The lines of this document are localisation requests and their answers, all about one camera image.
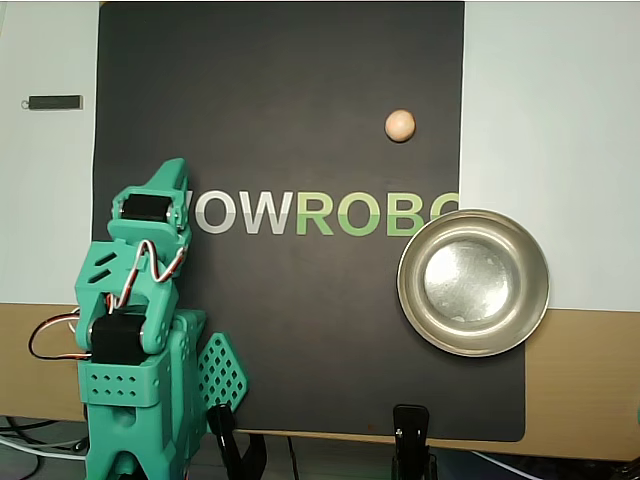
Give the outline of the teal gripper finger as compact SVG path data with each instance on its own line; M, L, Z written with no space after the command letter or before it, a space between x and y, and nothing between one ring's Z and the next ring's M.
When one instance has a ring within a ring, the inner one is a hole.
M188 168L184 158L166 160L149 180L150 188L163 191L185 191L187 185Z

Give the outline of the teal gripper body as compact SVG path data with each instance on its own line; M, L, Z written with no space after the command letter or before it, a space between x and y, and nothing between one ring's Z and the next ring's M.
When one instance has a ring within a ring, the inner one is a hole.
M112 239L129 244L151 240L159 249L188 247L192 240L184 189L130 186L112 202L107 223Z

